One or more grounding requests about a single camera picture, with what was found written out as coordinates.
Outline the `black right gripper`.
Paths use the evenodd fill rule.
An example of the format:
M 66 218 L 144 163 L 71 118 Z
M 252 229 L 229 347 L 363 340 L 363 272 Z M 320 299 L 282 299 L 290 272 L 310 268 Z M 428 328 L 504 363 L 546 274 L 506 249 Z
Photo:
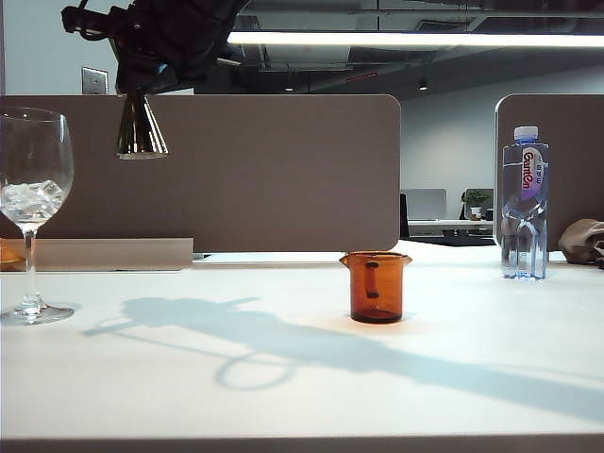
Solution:
M 188 1 L 133 1 L 127 8 L 110 8 L 118 93 L 133 92 L 143 85 L 146 93 L 193 87 L 194 82 L 181 73 L 178 65 L 184 61 L 184 50 L 177 40 L 188 21 L 188 7 Z

